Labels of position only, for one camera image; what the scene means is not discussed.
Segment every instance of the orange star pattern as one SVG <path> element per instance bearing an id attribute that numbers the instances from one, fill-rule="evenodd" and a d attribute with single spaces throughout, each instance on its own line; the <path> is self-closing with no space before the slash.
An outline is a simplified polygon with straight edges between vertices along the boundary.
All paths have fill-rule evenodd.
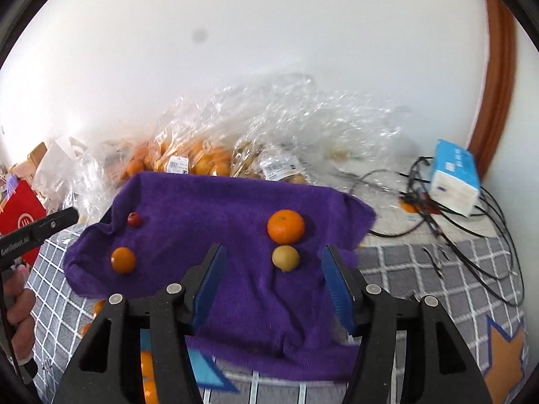
<path id="1" fill-rule="evenodd" d="M 484 375 L 493 404 L 503 404 L 507 395 L 524 377 L 522 348 L 524 327 L 518 326 L 511 337 L 487 316 L 489 368 Z"/>

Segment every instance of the plastic wrap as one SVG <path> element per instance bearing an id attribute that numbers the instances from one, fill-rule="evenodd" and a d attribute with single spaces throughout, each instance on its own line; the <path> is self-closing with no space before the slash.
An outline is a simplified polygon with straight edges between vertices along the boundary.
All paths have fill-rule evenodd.
<path id="1" fill-rule="evenodd" d="M 93 224 L 103 217 L 120 190 L 138 146 L 131 139 L 104 141 L 79 156 L 71 184 L 81 222 Z"/>
<path id="2" fill-rule="evenodd" d="M 202 106 L 179 99 L 149 153 L 156 171 L 330 186 L 380 210 L 399 205 L 404 180 L 390 172 L 416 156 L 405 116 L 388 101 L 285 74 L 219 90 Z M 372 170 L 382 172 L 363 177 Z"/>
<path id="3" fill-rule="evenodd" d="M 64 201 L 73 200 L 72 180 L 77 157 L 85 150 L 86 146 L 74 138 L 62 137 L 50 144 L 32 183 L 47 213 L 57 211 Z"/>

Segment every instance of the white wall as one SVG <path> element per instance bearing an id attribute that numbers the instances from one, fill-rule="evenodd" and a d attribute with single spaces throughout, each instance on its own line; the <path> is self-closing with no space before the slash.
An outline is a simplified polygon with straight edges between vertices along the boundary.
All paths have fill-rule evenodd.
<path id="1" fill-rule="evenodd" d="M 0 71 L 5 162 L 61 134 L 147 132 L 196 87 L 293 64 L 409 106 L 423 153 L 465 144 L 485 20 L 484 0 L 50 0 Z"/>
<path id="2" fill-rule="evenodd" d="M 508 221 L 522 263 L 530 365 L 539 363 L 539 53 L 518 27 L 515 91 L 485 182 Z"/>

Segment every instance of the finger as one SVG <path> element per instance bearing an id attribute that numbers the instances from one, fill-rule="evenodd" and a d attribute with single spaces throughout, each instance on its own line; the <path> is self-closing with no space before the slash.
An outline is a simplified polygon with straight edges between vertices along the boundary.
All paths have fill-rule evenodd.
<path id="1" fill-rule="evenodd" d="M 19 296 L 24 288 L 24 276 L 21 272 L 13 272 L 11 278 L 4 282 L 4 294 L 6 296 Z"/>
<path id="2" fill-rule="evenodd" d="M 17 332 L 11 340 L 15 356 L 18 360 L 23 360 L 30 355 L 30 351 L 36 341 L 36 336 L 34 335 L 35 325 L 36 322 L 34 322 L 31 316 L 19 323 Z"/>
<path id="3" fill-rule="evenodd" d="M 30 315 L 33 306 L 36 304 L 36 295 L 30 289 L 24 289 L 17 297 L 15 304 L 7 310 L 7 321 L 12 325 L 17 325 Z"/>

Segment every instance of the blue and white tissue box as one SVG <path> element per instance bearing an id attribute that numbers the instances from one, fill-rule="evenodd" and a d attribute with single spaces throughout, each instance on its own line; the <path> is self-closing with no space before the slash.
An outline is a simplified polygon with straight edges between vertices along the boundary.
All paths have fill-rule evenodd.
<path id="1" fill-rule="evenodd" d="M 438 140 L 432 166 L 432 200 L 468 217 L 481 190 L 473 155 L 465 148 Z"/>

